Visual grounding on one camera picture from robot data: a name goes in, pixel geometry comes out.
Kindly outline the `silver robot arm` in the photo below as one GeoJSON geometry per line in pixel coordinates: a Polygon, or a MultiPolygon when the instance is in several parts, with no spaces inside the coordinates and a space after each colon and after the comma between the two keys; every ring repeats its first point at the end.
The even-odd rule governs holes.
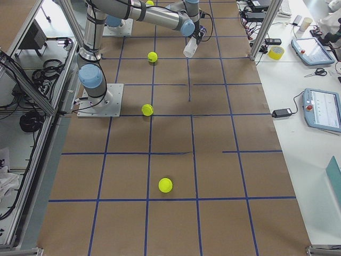
{"type": "Polygon", "coordinates": [[[178,1],[166,7],[144,1],[98,1],[96,6],[116,18],[146,22],[184,35],[192,33],[199,20],[198,1],[178,1]]]}
{"type": "Polygon", "coordinates": [[[178,1],[167,7],[143,1],[87,1],[87,20],[83,45],[79,49],[78,77],[85,88],[91,107],[105,105],[109,100],[107,81],[100,65],[100,46],[109,17],[120,23],[133,19],[179,31],[198,45],[204,37],[200,19],[204,12],[199,1],[178,1]]]}

